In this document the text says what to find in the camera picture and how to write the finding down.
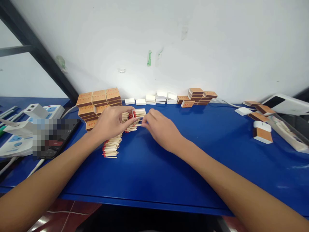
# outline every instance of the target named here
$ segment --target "white power strip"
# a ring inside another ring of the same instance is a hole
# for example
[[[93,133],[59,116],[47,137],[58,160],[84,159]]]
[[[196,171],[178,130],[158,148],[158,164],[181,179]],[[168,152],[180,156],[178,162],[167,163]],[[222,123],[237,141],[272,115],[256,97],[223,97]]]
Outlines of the white power strip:
[[[61,105],[44,106],[48,115],[46,119],[59,119],[64,112],[64,108]],[[29,117],[26,121],[32,122],[32,118]],[[0,148],[1,158],[10,158],[14,156],[22,157],[32,154],[33,138],[21,138],[12,135],[5,144]]]

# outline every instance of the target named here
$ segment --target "electrical outlet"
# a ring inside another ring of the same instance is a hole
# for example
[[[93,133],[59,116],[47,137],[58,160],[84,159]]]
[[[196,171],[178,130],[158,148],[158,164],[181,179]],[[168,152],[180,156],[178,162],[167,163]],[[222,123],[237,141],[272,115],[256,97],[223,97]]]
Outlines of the electrical outlet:
[[[47,109],[48,112],[54,112],[57,109],[57,107],[50,107]]]
[[[52,113],[48,114],[46,119],[49,119],[51,117]]]
[[[19,141],[21,139],[22,139],[21,137],[15,135],[13,138],[11,138],[11,140],[9,142],[16,142],[16,141]]]

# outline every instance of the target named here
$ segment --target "left hand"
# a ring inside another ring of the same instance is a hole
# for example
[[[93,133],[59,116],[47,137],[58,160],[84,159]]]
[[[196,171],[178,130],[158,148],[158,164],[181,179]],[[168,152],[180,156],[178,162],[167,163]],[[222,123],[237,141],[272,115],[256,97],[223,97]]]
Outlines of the left hand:
[[[122,113],[132,113],[135,108],[132,106],[113,106],[106,108],[100,115],[94,128],[89,131],[95,138],[104,142],[125,131],[138,118],[131,118],[125,123],[121,123]]]

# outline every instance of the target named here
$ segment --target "blue table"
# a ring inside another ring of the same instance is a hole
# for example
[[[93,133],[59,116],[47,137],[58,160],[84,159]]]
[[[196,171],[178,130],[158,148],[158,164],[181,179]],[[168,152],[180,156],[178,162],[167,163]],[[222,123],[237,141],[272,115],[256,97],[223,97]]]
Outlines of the blue table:
[[[63,99],[25,99],[30,103],[64,104]],[[305,217],[309,217],[309,161],[276,132],[266,145],[252,138],[253,120],[226,104],[181,108],[146,105],[170,118],[180,132],[210,156],[252,181]],[[78,118],[77,111],[67,118]],[[85,134],[83,123],[67,148]],[[162,149],[145,128],[124,133],[117,159],[95,150],[77,170],[60,198],[213,215],[232,215],[213,189],[189,165]],[[7,192],[27,177],[36,162],[26,157],[0,183]]]

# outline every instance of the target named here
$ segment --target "floor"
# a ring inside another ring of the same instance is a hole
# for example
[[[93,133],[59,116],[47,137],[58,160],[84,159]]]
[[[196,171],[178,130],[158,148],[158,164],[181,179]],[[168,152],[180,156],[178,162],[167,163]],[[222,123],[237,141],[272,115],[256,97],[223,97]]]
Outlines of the floor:
[[[74,232],[101,205],[100,203],[56,199],[28,232]],[[247,232],[237,218],[227,216],[223,218],[231,231]]]

